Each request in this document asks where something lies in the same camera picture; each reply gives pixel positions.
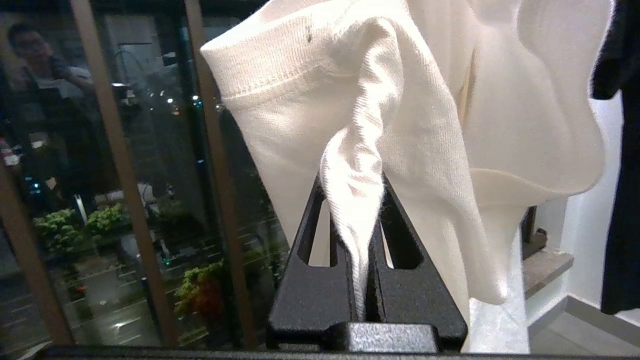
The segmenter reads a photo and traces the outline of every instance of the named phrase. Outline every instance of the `brown vertical bar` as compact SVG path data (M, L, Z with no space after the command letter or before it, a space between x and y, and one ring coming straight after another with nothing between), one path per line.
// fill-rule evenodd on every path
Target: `brown vertical bar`
M151 292L153 307L157 311L157 319L161 331L163 345L178 346L176 319L164 292L162 275L157 264L156 252L153 248L151 234L147 225L145 208L140 200L138 182L133 170L131 155L122 131L118 106L111 90L111 81L104 63L104 55L98 38L93 10L89 0L70 0L74 18L84 47L87 63L98 99L104 128L111 145L111 153L118 171L124 199L131 216L131 224L138 243L138 252L142 258L145 275Z
M24 272L31 294L55 345L73 345L73 335L56 292L38 255L38 245L31 219L20 202L18 190L4 161L0 160L0 217L3 220L15 255Z
M234 206L233 188L227 167L225 148L223 146L220 125L218 124L218 112L216 103L220 98L218 87L216 86L211 71L205 60L200 55L200 46L205 43L204 27L202 25L202 11L199 0L184 0L184 7L187 12L187 23L191 46L193 48L193 59L196 65L196 76L200 87L200 98L204 119L207 125L207 136L209 137L209 147L213 159L213 172L215 176L214 185L218 194L218 202L221 208L221 219L224 229L224 237L227 242L229 265L231 267L231 278L234 283L234 295L237 302L240 326L243 332L244 345L247 348L257 346L255 328L253 322L253 311L249 291L246 287L244 277L242 246L238 238L236 208Z

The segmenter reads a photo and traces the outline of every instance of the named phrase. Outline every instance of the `green plant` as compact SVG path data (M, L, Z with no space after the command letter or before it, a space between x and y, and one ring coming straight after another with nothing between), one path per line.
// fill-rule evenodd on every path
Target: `green plant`
M80 221L73 209L34 218L33 225L48 253L54 256L65 256L74 252L85 240Z
M112 235L115 229L126 224L127 218L122 204L115 204L91 213L86 221L86 228L94 240L99 240L103 236Z
M195 267L184 272L182 286L175 296L180 300L175 311L187 315L199 313L209 322L223 318L224 305L220 288L220 276L224 266L222 261L206 267Z

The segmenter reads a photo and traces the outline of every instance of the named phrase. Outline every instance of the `ledge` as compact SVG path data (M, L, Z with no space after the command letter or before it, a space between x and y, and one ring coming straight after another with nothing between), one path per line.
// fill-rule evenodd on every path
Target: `ledge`
M533 254L522 264L525 298L542 290L573 266L573 256L546 248Z

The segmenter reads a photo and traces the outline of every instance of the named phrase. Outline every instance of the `potted plant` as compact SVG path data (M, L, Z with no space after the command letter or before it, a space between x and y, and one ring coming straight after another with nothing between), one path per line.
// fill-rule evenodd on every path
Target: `potted plant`
M79 216L73 209L63 209L34 218L33 225L51 259L63 270L69 300L84 297L84 286L79 281L76 264L79 253L86 245Z
M176 312L181 315L197 313L207 325L220 323L224 317L222 273L222 261L185 271L182 286L175 292L179 299Z
M118 203L91 213L86 221L86 228L94 240L101 240L105 237L129 233L131 223L125 215L122 204Z
M59 210L41 218L34 218L33 225L48 255L62 263L71 263L70 257L85 244L80 219L73 209Z
M204 232L201 223L170 195L158 198L155 217L163 238L170 242L183 242Z

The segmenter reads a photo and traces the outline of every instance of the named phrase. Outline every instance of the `black clothing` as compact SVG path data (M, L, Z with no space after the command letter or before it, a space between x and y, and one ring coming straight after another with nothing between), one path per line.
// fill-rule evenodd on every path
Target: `black clothing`
M620 176L609 225L601 310L640 307L640 1L618 0L593 74L592 97L622 90Z

